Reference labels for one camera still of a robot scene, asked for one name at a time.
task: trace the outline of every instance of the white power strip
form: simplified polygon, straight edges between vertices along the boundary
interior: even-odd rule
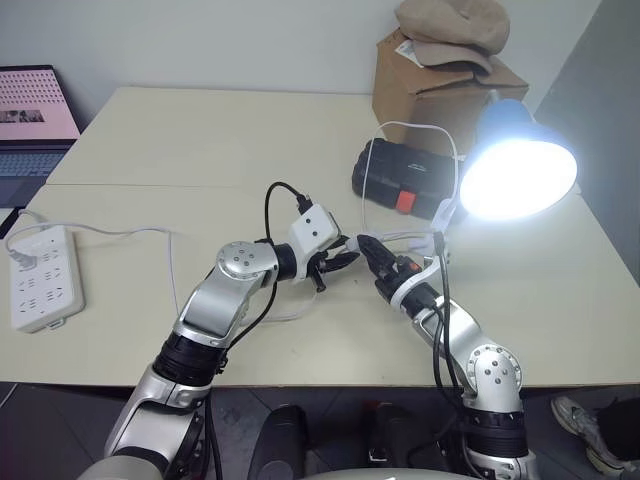
[[[23,269],[11,263],[11,325],[33,333],[56,327],[84,308],[75,243],[69,230],[51,227],[12,243],[11,248],[37,257],[36,266]]]

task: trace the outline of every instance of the cardboard box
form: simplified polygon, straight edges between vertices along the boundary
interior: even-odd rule
[[[407,37],[396,30],[378,43],[373,110],[380,123],[399,120],[437,125],[448,130],[458,152],[466,154],[474,144],[476,121],[489,90],[521,100],[529,89],[495,57],[491,57],[491,75],[480,75],[461,65],[420,68],[395,51],[405,40]],[[440,132],[394,125],[385,127],[384,134],[392,142],[451,155],[449,142]]]

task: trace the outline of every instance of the sneaker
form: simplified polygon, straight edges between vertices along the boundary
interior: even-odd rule
[[[619,477],[624,470],[634,470],[630,462],[618,460],[602,436],[596,418],[580,404],[567,397],[551,400],[551,411],[562,428],[582,438],[587,444],[587,458],[600,473],[607,477]]]

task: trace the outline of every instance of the beige hat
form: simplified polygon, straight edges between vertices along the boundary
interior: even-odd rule
[[[421,65],[433,67],[451,62],[472,62],[480,66],[486,73],[493,72],[487,57],[477,51],[454,45],[452,43],[425,43],[413,41],[413,50]]]
[[[495,0],[405,0],[395,12],[402,33],[421,42],[474,45],[496,54],[509,37],[509,16]]]

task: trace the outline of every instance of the wall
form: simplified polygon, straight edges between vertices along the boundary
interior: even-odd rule
[[[582,195],[640,283],[640,2],[604,1],[538,109],[576,150]]]
[[[503,0],[535,110],[600,0]],[[84,125],[119,85],[368,93],[400,0],[0,0],[0,64],[51,63]]]

